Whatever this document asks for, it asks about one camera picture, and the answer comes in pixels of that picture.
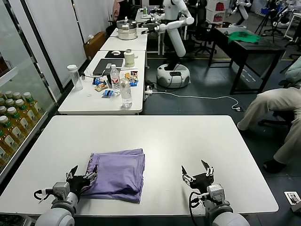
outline folded purple fabric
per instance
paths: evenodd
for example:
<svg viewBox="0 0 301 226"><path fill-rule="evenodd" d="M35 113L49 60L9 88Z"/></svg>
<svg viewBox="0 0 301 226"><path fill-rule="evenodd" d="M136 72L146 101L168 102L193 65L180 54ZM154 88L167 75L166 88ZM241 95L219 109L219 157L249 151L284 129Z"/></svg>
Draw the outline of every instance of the folded purple fabric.
<svg viewBox="0 0 301 226"><path fill-rule="evenodd" d="M92 153L87 171L91 172L95 164L98 164L97 179L83 193L85 197L140 202L145 166L145 156L141 148Z"/></svg>

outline cardboard box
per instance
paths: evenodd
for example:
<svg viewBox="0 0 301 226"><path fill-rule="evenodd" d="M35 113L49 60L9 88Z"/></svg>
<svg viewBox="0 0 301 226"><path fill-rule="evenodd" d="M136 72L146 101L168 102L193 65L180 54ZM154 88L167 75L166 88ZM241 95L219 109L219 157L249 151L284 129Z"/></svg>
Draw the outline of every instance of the cardboard box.
<svg viewBox="0 0 301 226"><path fill-rule="evenodd" d="M90 39L84 44L84 50L88 60L93 59L96 53L104 45L105 41L107 41L107 33L99 32L93 39Z"/></svg>

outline black table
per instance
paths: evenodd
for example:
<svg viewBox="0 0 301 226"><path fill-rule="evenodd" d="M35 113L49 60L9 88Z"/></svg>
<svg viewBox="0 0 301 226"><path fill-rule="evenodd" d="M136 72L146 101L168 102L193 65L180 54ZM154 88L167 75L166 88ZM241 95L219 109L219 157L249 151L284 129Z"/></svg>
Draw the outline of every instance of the black table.
<svg viewBox="0 0 301 226"><path fill-rule="evenodd" d="M217 45L231 58L230 62L226 62L230 63L229 67L232 67L233 62L235 62L239 66L230 94L232 95L235 92L249 91L257 91L257 93L261 93L278 61L285 53L285 49L273 44L272 42L264 38L261 38L258 43L239 41L232 41L228 43L229 38L226 34L224 34L226 31L228 32L228 34L231 34L232 32L236 31L246 31L246 29L214 28L212 31L212 37L214 38L212 48L215 49L215 45ZM214 51L212 50L209 59L209 66L211 64L225 63L224 61L212 62L213 54ZM261 86L258 89L236 89L244 66L247 66L252 72L254 72L262 79Z"/></svg>

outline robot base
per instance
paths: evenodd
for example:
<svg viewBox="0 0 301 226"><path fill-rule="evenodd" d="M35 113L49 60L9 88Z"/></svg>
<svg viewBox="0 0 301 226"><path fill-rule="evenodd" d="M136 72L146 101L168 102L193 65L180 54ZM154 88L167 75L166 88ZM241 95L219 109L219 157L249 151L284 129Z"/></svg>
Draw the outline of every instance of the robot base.
<svg viewBox="0 0 301 226"><path fill-rule="evenodd" d="M181 88L187 86L190 81L190 72L184 65L177 64L175 70L167 71L168 64L157 68L157 84L165 88Z"/></svg>

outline person's leg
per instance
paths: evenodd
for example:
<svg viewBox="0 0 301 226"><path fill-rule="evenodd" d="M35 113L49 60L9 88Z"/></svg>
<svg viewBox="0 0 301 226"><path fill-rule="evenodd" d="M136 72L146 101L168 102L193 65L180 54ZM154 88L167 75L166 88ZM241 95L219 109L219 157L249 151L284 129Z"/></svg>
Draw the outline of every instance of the person's leg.
<svg viewBox="0 0 301 226"><path fill-rule="evenodd" d="M301 113L295 117L285 143L274 155L274 159L282 164L288 164L301 151Z"/></svg>
<svg viewBox="0 0 301 226"><path fill-rule="evenodd" d="M268 90L257 95L237 127L239 130L247 130L269 111L290 111L298 107L301 107L301 90L296 88Z"/></svg>
<svg viewBox="0 0 301 226"><path fill-rule="evenodd" d="M263 164L269 173L280 172L290 160L301 151L301 109L295 111L295 120L285 138L284 145L274 154L274 158Z"/></svg>

